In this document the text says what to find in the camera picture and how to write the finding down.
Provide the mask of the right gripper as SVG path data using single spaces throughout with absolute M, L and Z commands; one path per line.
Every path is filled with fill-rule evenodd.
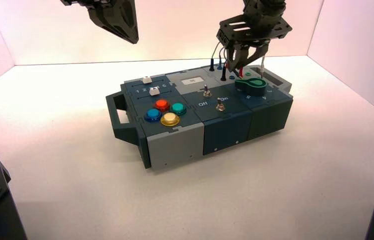
M 291 31 L 281 15 L 242 14 L 221 21 L 217 38 L 228 48 L 227 69 L 232 72 L 263 57 L 272 39 L 282 39 Z M 250 47 L 256 49 L 249 56 Z

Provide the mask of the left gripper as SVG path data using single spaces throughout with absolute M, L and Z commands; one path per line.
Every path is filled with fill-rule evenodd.
M 90 19 L 98 27 L 132 44 L 139 41 L 134 0 L 61 0 L 65 6 L 88 6 Z

